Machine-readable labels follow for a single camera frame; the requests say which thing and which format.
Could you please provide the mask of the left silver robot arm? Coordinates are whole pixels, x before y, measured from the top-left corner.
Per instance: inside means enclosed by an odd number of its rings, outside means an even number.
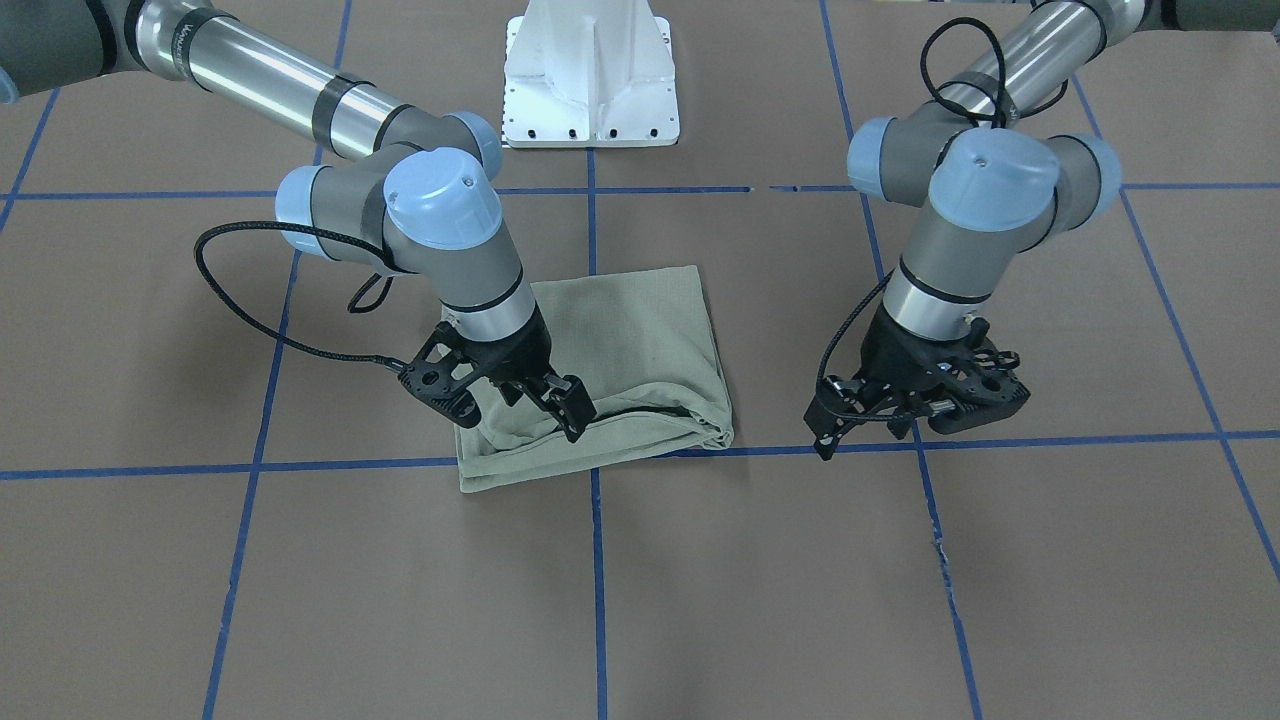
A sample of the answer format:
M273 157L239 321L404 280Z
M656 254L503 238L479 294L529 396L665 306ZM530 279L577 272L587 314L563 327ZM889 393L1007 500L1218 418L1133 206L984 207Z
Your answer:
M1016 123L1051 108L1070 77L1140 31L1268 31L1275 1L1037 1L998 38L961 17L989 50L937 83L919 67L929 100L910 117L878 117L847 150L851 186L918 208L899 263L868 296L873 306L860 366L844 379L820 360L804 420L823 459L855 427L882 424L902 439L923 418L954 434L1016 414L1030 391L1020 359L989 338L982 316L1011 260L1084 225L1117 197L1117 154L1091 135L1034 138Z

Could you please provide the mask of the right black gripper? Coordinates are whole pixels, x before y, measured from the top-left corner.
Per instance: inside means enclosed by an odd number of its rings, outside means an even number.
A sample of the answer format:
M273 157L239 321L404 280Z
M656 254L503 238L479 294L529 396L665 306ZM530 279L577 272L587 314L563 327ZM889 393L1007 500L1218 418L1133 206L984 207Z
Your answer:
M538 305L513 334L495 341L463 341L466 357L480 363L484 377L507 407L540 396L541 409L575 445L596 416L593 400L577 375L557 375L550 365L552 341Z

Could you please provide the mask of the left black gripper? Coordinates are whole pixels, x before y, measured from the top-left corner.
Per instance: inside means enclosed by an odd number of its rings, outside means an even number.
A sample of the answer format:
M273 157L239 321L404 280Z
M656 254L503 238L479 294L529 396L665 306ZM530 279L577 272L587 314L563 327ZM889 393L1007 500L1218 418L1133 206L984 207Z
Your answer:
M959 406L937 364L960 350L960 340L913 334L879 305L861 342L858 377L827 375L815 387L805 411L815 454L829 461L855 427L879 423L905 430L920 416L955 414Z

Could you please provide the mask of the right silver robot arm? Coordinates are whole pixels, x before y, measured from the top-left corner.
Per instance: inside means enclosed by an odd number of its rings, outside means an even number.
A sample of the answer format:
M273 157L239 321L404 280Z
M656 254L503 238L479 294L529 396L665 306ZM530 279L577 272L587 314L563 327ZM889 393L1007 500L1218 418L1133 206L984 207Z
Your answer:
M374 279L426 278L442 318L417 354L343 354L270 336L301 352L392 372L417 401L462 428L483 418L471 387L508 406L529 400L570 442L596 411L552 341L493 182L503 155L479 115L433 115L246 24L210 1L5 1L3 101L140 70L228 99L332 155L288 173L269 222L205 231L195 260L212 292L236 300L205 259L210 242L278 231L298 252L370 266Z

